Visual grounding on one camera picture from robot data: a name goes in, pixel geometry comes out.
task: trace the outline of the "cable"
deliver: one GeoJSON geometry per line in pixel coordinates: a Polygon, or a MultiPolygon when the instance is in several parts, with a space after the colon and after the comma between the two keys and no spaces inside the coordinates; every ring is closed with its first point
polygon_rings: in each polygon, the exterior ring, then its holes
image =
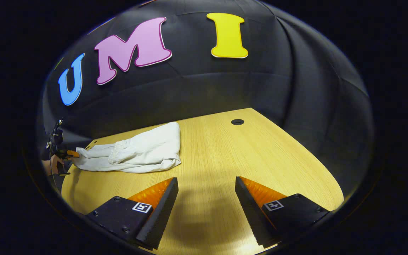
{"type": "Polygon", "coordinates": [[[53,166],[51,164],[51,157],[52,157],[51,153],[52,153],[52,148],[53,148],[52,137],[53,135],[51,134],[50,135],[50,171],[51,171],[51,176],[53,178],[53,183],[55,184],[56,188],[58,188],[58,185],[56,184],[56,181],[55,181],[55,174],[53,173],[53,166]]]}

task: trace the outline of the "black fabric backdrop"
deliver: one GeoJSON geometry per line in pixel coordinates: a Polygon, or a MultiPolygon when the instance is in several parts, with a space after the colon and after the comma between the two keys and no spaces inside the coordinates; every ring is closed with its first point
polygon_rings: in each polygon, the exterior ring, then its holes
{"type": "MultiPolygon", "coordinates": [[[[70,90],[72,84],[68,75],[70,90]]],[[[46,85],[51,113],[44,108],[44,116],[63,117],[64,129],[91,139],[252,107],[313,153],[346,199],[371,159],[372,111],[354,66],[315,29],[255,0],[159,0],[134,6],[70,46],[46,85]],[[248,57],[210,54],[216,42],[214,21],[206,17],[210,12],[245,19],[240,30],[248,57]],[[112,81],[97,85],[94,47],[113,34],[127,40],[139,23],[161,16],[167,18],[161,28],[163,42],[173,56],[138,68],[133,64],[135,51],[129,71],[119,70],[112,81]],[[83,88],[76,102],[66,106],[58,79],[82,53],[83,88]]]]}
{"type": "MultiPolygon", "coordinates": [[[[408,254],[408,1],[275,4],[327,36],[361,73],[378,134],[374,157],[384,169],[346,221],[292,254],[408,254]]],[[[37,84],[58,56],[129,7],[125,1],[0,3],[0,254],[111,253],[45,202],[14,137],[34,124],[37,84]]]]}

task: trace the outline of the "blue letter u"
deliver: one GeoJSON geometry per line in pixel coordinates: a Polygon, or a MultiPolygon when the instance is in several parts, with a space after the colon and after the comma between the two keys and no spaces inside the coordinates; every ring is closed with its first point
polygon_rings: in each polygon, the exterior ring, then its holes
{"type": "Polygon", "coordinates": [[[73,104],[81,93],[81,86],[83,85],[83,79],[81,77],[81,60],[84,58],[84,53],[79,55],[72,63],[73,78],[75,79],[75,86],[72,91],[67,89],[67,73],[68,68],[61,74],[59,83],[59,92],[61,92],[61,99],[64,105],[73,104]]]}

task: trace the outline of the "human hand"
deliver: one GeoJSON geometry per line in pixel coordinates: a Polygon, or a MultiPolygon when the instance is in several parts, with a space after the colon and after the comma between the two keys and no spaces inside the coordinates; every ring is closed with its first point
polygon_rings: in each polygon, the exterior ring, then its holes
{"type": "Polygon", "coordinates": [[[50,160],[42,160],[42,163],[44,165],[45,171],[47,172],[47,175],[51,175],[52,173],[58,174],[58,162],[64,165],[64,161],[58,156],[53,155],[51,157],[51,167],[50,167],[50,160]]]}

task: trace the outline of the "wood grain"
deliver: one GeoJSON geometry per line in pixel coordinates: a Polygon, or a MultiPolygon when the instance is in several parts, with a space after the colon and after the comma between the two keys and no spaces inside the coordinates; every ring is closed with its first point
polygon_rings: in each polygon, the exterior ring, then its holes
{"type": "MultiPolygon", "coordinates": [[[[257,245],[234,191],[243,176],[284,195],[301,193],[327,210],[343,202],[335,178],[308,150],[251,108],[177,121],[182,163],[152,173],[90,172],[72,166],[62,195],[89,213],[113,196],[131,195],[171,177],[179,192],[158,250],[169,254],[252,255],[257,245]],[[233,119],[243,119],[233,125],[233,119]]],[[[92,141],[115,143],[157,126],[92,141]]]]}

